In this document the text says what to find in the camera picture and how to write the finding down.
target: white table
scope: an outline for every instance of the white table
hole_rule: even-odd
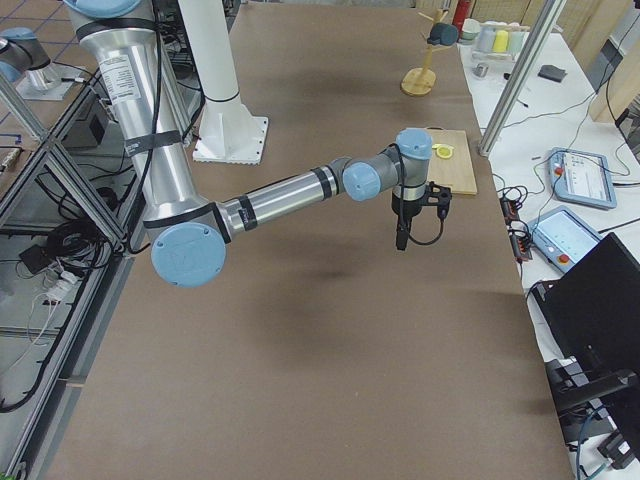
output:
[[[467,84],[473,97],[478,124],[481,129],[484,129],[507,83],[503,74],[510,73],[514,64],[502,60],[474,58],[473,49],[470,46],[460,46],[459,49]],[[472,68],[481,61],[489,65],[489,71],[483,79],[477,78],[472,73]],[[555,83],[537,76],[540,67],[545,64],[552,64],[566,70],[567,76],[562,83]],[[528,107],[522,103],[516,103],[506,125],[542,113],[561,112],[587,99],[593,93],[591,84],[561,35],[552,34],[519,96],[519,99]],[[543,184],[533,171],[534,165],[544,161],[553,147],[567,148],[575,137],[571,148],[606,155],[611,170],[624,172],[624,167],[616,160],[617,150],[618,157],[629,167],[631,173],[624,177],[614,175],[614,182],[640,181],[640,166],[635,157],[626,145],[618,148],[623,145],[624,140],[616,127],[613,124],[595,123],[587,116],[587,109],[592,98],[593,96],[582,105],[563,114],[530,119],[522,124],[503,129],[489,157],[494,173],[502,177],[507,186],[525,185],[530,192],[540,192],[543,189]],[[582,126],[576,137],[578,125],[581,122]],[[556,198],[550,200],[551,184],[548,180],[547,170],[546,164],[538,167],[538,174],[544,182],[544,192],[538,195],[529,195],[520,210],[520,216],[523,220],[531,221],[537,218],[543,206],[542,213],[559,205],[569,206],[596,230],[618,225],[638,217],[637,205],[640,202],[640,188],[616,188],[618,206],[609,211],[576,204],[565,204]],[[503,186],[502,181],[498,178],[495,183],[496,188]],[[616,229],[615,232],[632,254],[640,259],[640,222]],[[560,277],[560,272],[550,265],[539,252],[534,250],[533,256],[532,261],[523,264],[522,286],[525,290],[538,280]],[[561,358],[560,349],[533,299],[529,300],[529,311],[544,360]],[[603,462],[603,457],[597,452],[596,446],[604,438],[606,436],[594,437],[582,447],[580,463],[589,473],[595,471]],[[570,454],[570,458],[572,464],[575,463],[573,454]],[[640,478],[640,462],[635,460],[622,471],[608,468],[598,478],[602,480],[637,480]]]

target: red bottle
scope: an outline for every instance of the red bottle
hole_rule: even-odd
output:
[[[459,0],[458,6],[456,7],[456,13],[453,15],[453,20],[451,21],[451,25],[458,29],[458,38],[460,38],[460,34],[462,33],[462,25],[469,14],[469,7],[471,7],[471,0]]]

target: black monitor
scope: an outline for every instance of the black monitor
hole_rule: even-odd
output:
[[[640,264],[613,233],[546,292],[545,317],[565,357],[589,381],[630,370],[640,375]],[[601,397],[640,458],[640,388]]]

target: light blue joint cap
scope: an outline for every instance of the light blue joint cap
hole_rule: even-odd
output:
[[[2,75],[12,83],[22,76],[20,70],[15,69],[13,66],[9,65],[6,62],[0,62],[0,75]]]
[[[342,182],[347,194],[356,202],[369,200],[380,193],[380,175],[371,165],[356,162],[342,173]]]
[[[140,0],[64,0],[67,6],[91,18],[117,18],[131,13]]]
[[[173,225],[153,242],[151,261],[163,280],[179,287],[199,287],[222,270],[226,248],[213,227],[196,222]]]
[[[405,128],[396,137],[396,143],[403,157],[425,161],[431,158],[433,139],[422,128]]]
[[[27,27],[7,28],[0,32],[0,37],[13,40],[14,42],[18,40],[36,40],[37,38],[36,34]]]

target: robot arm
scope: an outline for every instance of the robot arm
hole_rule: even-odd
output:
[[[60,85],[60,75],[31,30],[17,27],[0,32],[0,74],[15,82],[24,72],[36,90]]]
[[[158,274],[183,287],[202,285],[222,269],[225,245],[239,233],[346,191],[373,198],[394,188],[396,245],[406,248],[411,218],[438,198],[443,220],[450,193],[427,184],[431,138],[401,132],[394,147],[361,160],[337,159],[227,202],[209,202],[194,186],[170,101],[158,84],[155,15],[142,0],[65,0],[80,44],[98,60],[125,148],[143,180],[143,225]]]

